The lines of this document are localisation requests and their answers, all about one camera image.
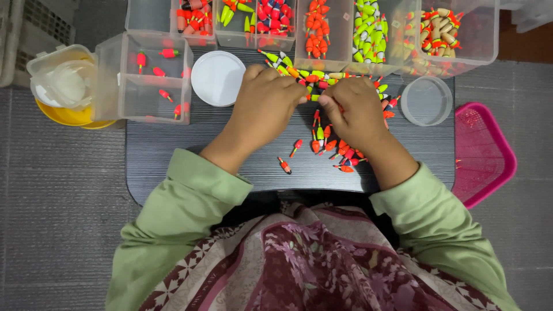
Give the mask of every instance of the green sleeve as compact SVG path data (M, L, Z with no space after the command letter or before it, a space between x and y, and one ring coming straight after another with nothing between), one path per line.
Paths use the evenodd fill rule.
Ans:
M155 286L240 205L252 185L182 149L167 178L148 197L138 218L121 230L106 299L107 311L137 310Z
M401 247L418 261L474 286L503 310L519 310L480 224L424 164L406 182L370 199L377 215L390 216Z

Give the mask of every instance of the white round container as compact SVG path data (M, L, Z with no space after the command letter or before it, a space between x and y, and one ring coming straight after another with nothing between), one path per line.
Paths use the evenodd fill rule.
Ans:
M200 57L192 68L192 87L198 97L215 107L232 106L238 96L246 67L225 51Z
M441 79L424 76L411 82L401 95L401 110L411 123L433 126L442 123L453 108L453 96Z

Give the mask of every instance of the person's right hand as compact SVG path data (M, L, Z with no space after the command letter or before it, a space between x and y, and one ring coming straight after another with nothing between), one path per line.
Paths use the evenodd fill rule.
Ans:
M338 136L351 147L367 152L391 134L382 116L382 104L367 77L342 79L319 97ZM340 113L340 104L344 113Z

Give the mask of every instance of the dark wooden table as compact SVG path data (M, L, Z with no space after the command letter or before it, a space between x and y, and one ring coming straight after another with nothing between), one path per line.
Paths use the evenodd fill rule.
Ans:
M255 50L220 48L239 57L244 65L264 64L265 57ZM205 53L194 50L194 60ZM444 80L455 98L454 78ZM381 82L388 84L386 94L397 96L406 83L398 75L389 75ZM390 131L419 161L428 165L451 189L455 180L455 123L454 112L440 125L419 127L402 114L400 104L393 110L396 116L388 120ZM310 149L313 114L318 103L310 102L296 109L290 123L274 142L252 154L240 169L240 174L253 184L253 191L286 189L333 189L374 193L378 184L367 163L346 174L333 165L339 159L329 160L330 152L319 157ZM127 122L126 175L129 192L143 205L150 192L165 178L169 160L175 148L198 153L223 129L232 113L232 107L215 108L192 93L191 122L188 126ZM288 155L297 139L303 147L293 159ZM286 158L293 174L280 168L277 157Z

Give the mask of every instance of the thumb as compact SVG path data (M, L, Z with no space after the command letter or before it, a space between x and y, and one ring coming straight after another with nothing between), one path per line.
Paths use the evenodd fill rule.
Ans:
M334 126L334 128L339 130L340 128L346 126L346 120L342 116L342 113L340 113L338 103L332 97L328 95L321 95L319 96L319 103L325 109L326 115L330 119L330 122L332 122L332 126Z

